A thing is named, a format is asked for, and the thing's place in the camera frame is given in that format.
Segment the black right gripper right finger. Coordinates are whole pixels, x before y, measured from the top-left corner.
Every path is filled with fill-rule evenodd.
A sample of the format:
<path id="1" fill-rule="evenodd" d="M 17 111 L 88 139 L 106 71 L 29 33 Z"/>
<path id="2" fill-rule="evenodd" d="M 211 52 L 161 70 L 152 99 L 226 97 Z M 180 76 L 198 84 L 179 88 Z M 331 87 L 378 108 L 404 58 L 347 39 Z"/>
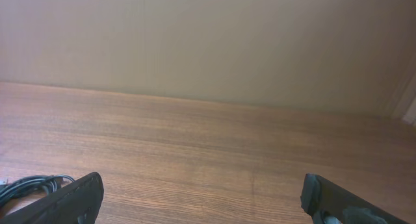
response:
<path id="1" fill-rule="evenodd" d="M 314 224 L 408 224 L 316 174 L 305 175 L 300 199 Z"/>

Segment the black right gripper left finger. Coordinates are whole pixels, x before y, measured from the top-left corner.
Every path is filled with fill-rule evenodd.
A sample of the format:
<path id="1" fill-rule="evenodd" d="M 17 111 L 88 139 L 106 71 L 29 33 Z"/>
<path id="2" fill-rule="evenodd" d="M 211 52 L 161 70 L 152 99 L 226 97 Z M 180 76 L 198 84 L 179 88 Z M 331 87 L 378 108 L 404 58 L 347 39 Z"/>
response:
<path id="1" fill-rule="evenodd" d="M 101 176 L 92 172 L 1 218 L 1 224 L 94 224 L 103 194 Z"/>

